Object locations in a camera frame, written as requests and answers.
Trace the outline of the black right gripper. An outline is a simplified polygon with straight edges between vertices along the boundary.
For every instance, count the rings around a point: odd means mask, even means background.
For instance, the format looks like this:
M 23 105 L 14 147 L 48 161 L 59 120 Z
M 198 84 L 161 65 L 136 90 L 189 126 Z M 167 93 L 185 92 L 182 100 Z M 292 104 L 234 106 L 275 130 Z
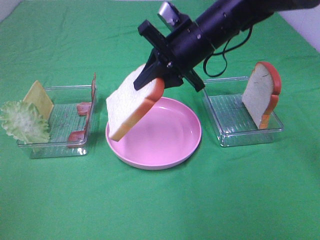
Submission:
M 153 49 L 133 82 L 136 91 L 155 78 L 163 79 L 165 88 L 179 87 L 184 83 L 183 79 L 197 92 L 205 87 L 193 68 L 212 52 L 213 47 L 195 22 L 187 18 L 168 36 L 163 36 L 145 20 L 138 27 L 138 32 L 153 45 Z

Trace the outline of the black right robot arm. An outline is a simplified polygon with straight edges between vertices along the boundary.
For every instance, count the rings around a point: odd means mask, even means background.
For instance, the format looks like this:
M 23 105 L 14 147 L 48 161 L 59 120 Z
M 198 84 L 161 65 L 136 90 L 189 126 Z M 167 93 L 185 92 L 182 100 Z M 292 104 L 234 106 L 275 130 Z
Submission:
M 134 88 L 138 91 L 156 78 L 164 80 L 165 88 L 179 87 L 187 79 L 198 92 L 205 85 L 193 68 L 222 44 L 274 12 L 310 9 L 319 4 L 318 0 L 217 0 L 192 21 L 165 1 L 158 16 L 171 31 L 168 36 L 148 20 L 138 27 L 153 49 Z

